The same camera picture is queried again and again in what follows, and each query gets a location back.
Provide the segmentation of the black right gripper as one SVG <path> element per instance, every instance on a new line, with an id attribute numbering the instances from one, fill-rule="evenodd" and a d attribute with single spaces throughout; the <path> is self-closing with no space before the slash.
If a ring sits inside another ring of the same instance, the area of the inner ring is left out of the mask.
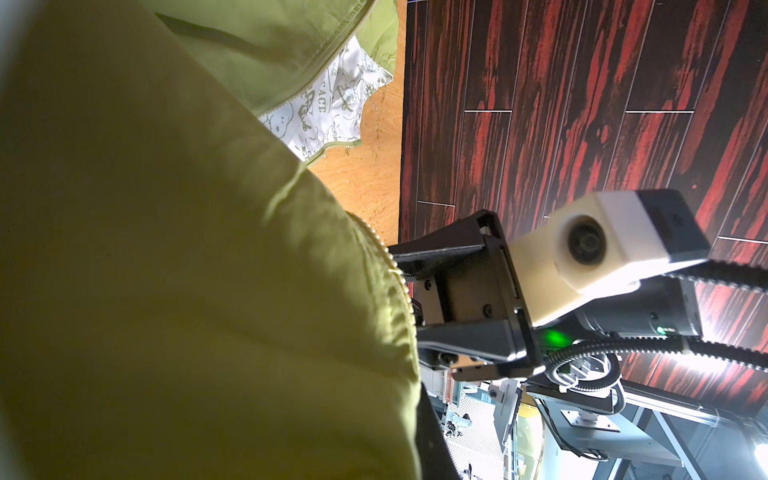
<path id="1" fill-rule="evenodd" d="M 457 381 L 518 379 L 544 372 L 499 217 L 490 210 L 388 247 L 413 281 L 421 366 Z"/>

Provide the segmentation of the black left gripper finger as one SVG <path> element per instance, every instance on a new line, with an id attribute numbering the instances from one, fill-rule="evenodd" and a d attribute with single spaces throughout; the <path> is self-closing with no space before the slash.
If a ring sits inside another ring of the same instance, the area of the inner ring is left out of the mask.
<path id="1" fill-rule="evenodd" d="M 415 443 L 423 480 L 460 480 L 428 392 L 421 386 Z"/>

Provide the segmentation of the green Snoopy zip jacket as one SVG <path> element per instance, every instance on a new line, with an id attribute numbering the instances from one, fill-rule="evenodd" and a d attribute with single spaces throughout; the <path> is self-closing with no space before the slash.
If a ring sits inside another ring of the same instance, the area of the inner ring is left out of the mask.
<path id="1" fill-rule="evenodd" d="M 402 273 L 275 132 L 373 1 L 1 5 L 1 475 L 418 479 Z"/>

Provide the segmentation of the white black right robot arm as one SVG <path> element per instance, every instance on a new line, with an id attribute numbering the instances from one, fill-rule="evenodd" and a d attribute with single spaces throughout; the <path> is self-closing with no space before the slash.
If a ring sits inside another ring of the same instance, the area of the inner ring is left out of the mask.
<path id="1" fill-rule="evenodd" d="M 646 444 L 619 423 L 621 355 L 692 354 L 701 336 L 677 274 L 708 242 L 689 214 L 635 195 L 563 208 L 514 241 L 481 210 L 391 251 L 415 289 L 422 365 L 528 385 L 557 445 L 583 458 Z"/>

